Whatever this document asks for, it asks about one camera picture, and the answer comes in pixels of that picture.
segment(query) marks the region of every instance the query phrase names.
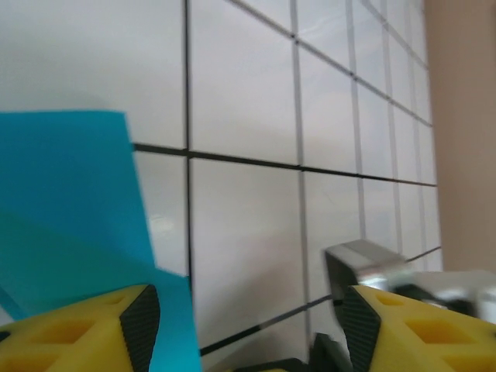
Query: black grout line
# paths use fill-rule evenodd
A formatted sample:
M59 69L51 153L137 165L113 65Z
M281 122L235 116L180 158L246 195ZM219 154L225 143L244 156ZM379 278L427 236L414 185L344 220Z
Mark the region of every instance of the black grout line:
M369 0L362 0L362 4L369 10L370 13L372 13L372 15L379 21L381 25L387 22L387 20L381 14L383 2L381 2L381 9L379 10L375 9L375 7L370 3Z
M320 50L315 48L313 45L311 45L310 43L307 43L306 41L301 40L298 36L295 36L295 39L298 41L298 45L301 45L301 47L303 49L307 50L309 53L313 54L315 57L326 62L327 64L330 64L331 66L333 66L335 69L341 71L346 76L351 76L352 78L355 76L355 74L352 71L348 70L346 67L337 63L331 57L324 54L323 52L321 52Z
M411 43L412 41L412 24L410 23L410 17L408 16L408 10L405 10L405 20L406 22L406 36L407 43ZM410 95L411 95L411 104L414 111L417 111L417 98L416 98L416 83L415 83L415 61L411 56L408 58L408 75L410 80ZM419 117L413 121L413 137L415 144L415 166L417 169L417 179L422 180L422 161L420 157L420 128L419 128ZM418 193L418 210L420 212L420 236L422 241L422 252L425 253L427 250L427 227L425 226L425 206L424 206L424 192L422 187L417 187ZM427 263L424 261L424 270L427 270Z
M403 16L405 17L405 25L406 25L406 44L407 44L407 48L406 50L408 52L410 52L409 54L411 55L411 57L414 57L415 56L415 53L413 51L413 48L411 48L410 46L413 44L412 42L412 18L410 17L410 13L409 13L409 4L407 3L406 6L405 6L405 13L403 14Z
M230 155L221 155L218 153L205 153L202 151L191 151L186 149L174 149L171 147L165 146L157 146L157 145L148 145L145 143L134 143L134 150L145 152L145 153L160 153L164 155L178 155L187 157L188 159L203 159L203 160L217 160L217 161L225 161L228 163L237 163L237 164L249 164L249 165L257 165L261 167L272 167L279 169L289 169L292 171L304 171L304 172L312 172L312 173L320 173L320 174L333 174L336 176L345 176L345 177L354 177L354 178L363 178L367 180L376 180L376 181L387 181L387 182L398 182L399 184L417 184L421 186L429 186L429 187L437 187L437 184L427 184L424 182L415 182L415 181L407 181L407 180L398 180L396 178L389 177L378 177L372 176L369 174L358 174L345 172L341 170L330 170L316 167L307 167L304 165L297 164L287 164L287 163L278 163L274 161L268 160L258 160L258 159L249 159L245 157L234 157Z
M283 26L281 26L279 23L275 22L274 20L270 19L269 17L264 15L262 12L259 12L258 10L256 10L253 6L246 4L245 2L243 2L241 0L226 0L226 1L237 6L238 8L242 9L245 12L248 12L253 17L255 17L256 19L265 23L265 25L269 26L271 29L277 31L281 35L286 36L286 37L293 37L293 35L294 35L293 33L286 30Z
M286 30L279 23L273 21L272 19L270 19L269 17L267 17L263 13L259 12L258 10L253 8L252 6L245 4L242 0L224 0L224 1L230 3L234 6L237 6L239 9L251 14L254 18L260 20L262 23L269 26L271 29L275 30L276 32L280 33L282 36L285 36L287 38L295 40L298 45L300 45L301 47L306 49L308 52L312 53L314 56L318 57L319 59L325 61L327 64L332 65L334 68L338 69L339 71L341 71L345 75L354 78L360 85L363 85L365 88L370 89L371 91L380 95L384 99L389 99L393 105L397 106L398 108L400 108L401 110L403 110L404 112L409 114L410 116L413 116L415 119L420 121L423 125L432 126L429 122L425 121L423 118L420 118L412 110L404 107L401 103L396 102L392 97L388 97L380 89L369 84L363 78L358 77L355 74L355 72L353 72L353 69L354 69L353 66L352 66L352 70L347 69L343 65L341 65L338 62L336 62L335 60L333 60L331 57L325 55L323 52L321 52L320 50L315 48L310 43L307 43L306 41L300 39L300 37L297 35L296 32L290 32L290 31ZM363 0L363 3L369 9L369 11L370 11L370 9L374 8L372 5L367 4L367 1L365 1L365 0ZM385 27L386 30L388 31L389 26L388 26L387 22L385 21L385 19L382 18L381 15L379 15L379 16L380 16L379 20L383 24L383 27ZM350 34L353 35L353 27L348 27L348 28L351 29ZM406 42L400 36L398 36L398 37L400 39L400 44L407 50L408 54L410 55L411 54L411 48L408 45L406 45Z
M348 36L348 55L350 59L350 70L357 74L357 56L355 54L355 28L353 27L353 6L352 2L346 2L346 28Z
M164 147L157 145L148 145L145 143L134 143L134 150L141 153L159 153L163 155L177 155L180 157L187 156L186 149L174 149L173 147Z
M191 157L188 151L191 146L191 45L190 45L190 2L183 1L183 75L184 75L184 137L185 137L185 155L186 155L186 241L188 248L188 280L191 291L191 301L194 301L194 254L193 254L193 224L192 224L192 169ZM146 150L155 150L157 147L146 148Z
M386 76L386 92L392 97L393 84L391 76L391 56L389 54L389 35L387 30L382 27L382 45L384 55L384 66ZM387 121L389 126L389 141L391 144L391 166L393 168L393 178L398 178L398 154L396 151L396 128L394 126L394 113L391 100L387 103ZM396 223L396 245L398 252L403 254L403 228L401 226L401 204L400 204L400 185L395 183L393 185L393 199L394 199L394 220Z
M232 335L230 337L227 337L225 339L221 339L220 341L213 343L212 345L208 345L206 347L203 347L200 349L200 356L204 357L207 354L213 353L214 351L221 349L225 346L228 346L232 343L235 343L236 341L239 341L241 339L244 339L247 336L251 336L254 333L257 333L261 331L262 329L265 329L267 327L270 327L276 323L282 322L283 320L286 320L294 315L299 314L300 312L304 312L306 310L309 310L310 308L313 308L317 305L322 304L325 301L329 301L332 299L332 296L330 294L319 298L318 300L309 302L306 305L300 306L298 308L295 308L289 312L286 312L282 315L276 316L275 318L272 318L271 320L267 320L266 322L260 323L258 325L255 325L253 327L250 327L248 329L245 329L241 332L238 332L235 335Z
M410 40L405 40L401 37L399 32L387 21L386 18L384 18L382 15L378 14L375 8L370 4L368 1L363 0L362 3L369 9L369 11L374 14L382 23L383 25L387 28L387 31L400 43L400 45L405 49L412 58L417 60L426 70L429 69L429 67L425 64L425 62L417 55L417 53L413 50L411 47L411 41ZM410 22L410 17L408 16L408 8L405 9L405 21Z
M353 28L353 7L351 2L346 2L346 25L348 27L348 47L350 50L350 66L352 71L357 72L357 56L355 52L355 33ZM361 174L363 172L362 164L362 141L360 135L360 107L358 103L358 77L353 76L351 81L351 99L353 107L353 132L355 136L355 161L356 172ZM360 238L367 237L366 217L365 217L365 192L363 189L363 179L358 179L357 193L358 193L358 219L360 224Z
M291 0L291 31L294 35L298 33L298 13L296 0ZM296 122L296 148L298 151L298 165L304 163L303 145L303 118L301 114L301 70L298 43L294 41L291 45L293 51L293 73L294 73L294 115ZM298 200L300 208L300 234L301 234L301 268L302 284L305 303L310 301L310 284L308 279L308 237L307 237L307 215L306 215L306 192L305 176L302 171L298 172ZM307 345L312 341L310 329L310 314L305 311L305 337Z
M440 249L441 249L441 247L437 246L436 248L432 248L431 250L426 250L425 252L422 252L422 253L418 254L417 256L414 256L412 258L408 258L406 260L406 262L413 262L415 260L418 260L419 258L425 257L425 256L429 255L430 253L436 252L437 250L440 250Z

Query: textured black grip pad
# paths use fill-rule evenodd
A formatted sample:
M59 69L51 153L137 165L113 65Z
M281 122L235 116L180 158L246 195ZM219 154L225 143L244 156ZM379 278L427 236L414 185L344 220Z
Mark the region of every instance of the textured black grip pad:
M148 372L160 321L157 289L147 286L119 319L133 371Z
M7 331L0 332L0 342L9 336L10 336L10 332L7 332Z
M368 372L381 329L381 317L354 287L348 287L343 300L343 318L353 371Z

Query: black rubber pad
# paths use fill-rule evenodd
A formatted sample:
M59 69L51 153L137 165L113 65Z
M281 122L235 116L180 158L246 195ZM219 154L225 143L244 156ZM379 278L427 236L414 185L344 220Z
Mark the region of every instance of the black rubber pad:
M264 370L285 370L287 372L309 372L309 368L301 360L296 358L279 360L252 367L238 368L234 372L262 372Z
M308 365L312 372L353 372L341 345L323 333L315 334Z
M0 342L9 336L10 336L10 332L7 332L7 331L0 332Z
M353 371L368 372L381 329L381 317L353 287L349 287L344 296L343 315Z
M147 286L119 317L134 372L148 372L160 322L157 289Z

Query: white tile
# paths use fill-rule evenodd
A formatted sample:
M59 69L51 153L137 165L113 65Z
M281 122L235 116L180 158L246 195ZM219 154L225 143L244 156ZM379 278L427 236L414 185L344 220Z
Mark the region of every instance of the white tile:
M366 239L398 252L394 183L363 180Z
M403 40L407 40L408 0L386 0L386 9L387 22Z
M412 109L410 69L407 51L393 37L389 36L389 64L391 66L391 89L393 99L407 109Z
M386 92L382 25L360 1L353 4L356 74Z
M424 198L425 249L431 250L441 245L437 188L422 186L422 194Z
M443 271L443 252L442 250L435 250L434 252L425 256L427 262L427 271Z
M426 184L436 182L436 157L434 154L434 139L431 127L417 122L418 147L420 150L420 180Z
M290 0L243 0L243 2L291 31Z
M201 359L203 371L226 372L288 358L308 359L305 314L282 322L210 353Z
M297 8L298 35L349 68L346 0L297 0Z
M5 311L2 306L0 306L0 327L12 322L12 317L8 314L8 312Z
M425 257L420 257L417 260L412 262L413 270L417 273L424 272L426 270L426 262Z
M322 250L360 238L358 180L305 172L310 300L328 295Z
M402 254L412 258L422 253L421 186L398 184Z
M188 275L184 158L135 152L155 264Z
M291 41L235 5L191 2L192 146L296 162Z
M193 225L201 347L303 305L298 172L195 160Z
M426 122L431 122L431 104L429 94L429 72L416 60L413 63L415 84L415 109L417 115Z
M404 111L393 106L394 137L398 179L418 181L417 149L415 146L415 120Z
M408 13L410 15L412 31L412 49L424 63L427 63L424 13L421 5L415 4L414 2L410 3Z
M0 111L124 111L134 141L182 147L181 1L19 0L0 13Z
M305 165L356 172L351 79L299 51Z
M338 342L347 353L348 346L346 345L344 331L334 316L334 310L331 307L331 302L326 301L309 310L312 341L315 338L315 333L324 333L329 335L332 341Z
M358 86L362 173L393 177L388 101Z

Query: teal sheet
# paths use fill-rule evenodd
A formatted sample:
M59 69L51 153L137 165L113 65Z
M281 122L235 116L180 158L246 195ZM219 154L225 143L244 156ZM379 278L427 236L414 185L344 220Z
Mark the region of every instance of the teal sheet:
M201 370L188 279L154 266L123 114L0 114L0 177L0 305L12 317L151 283L150 371Z

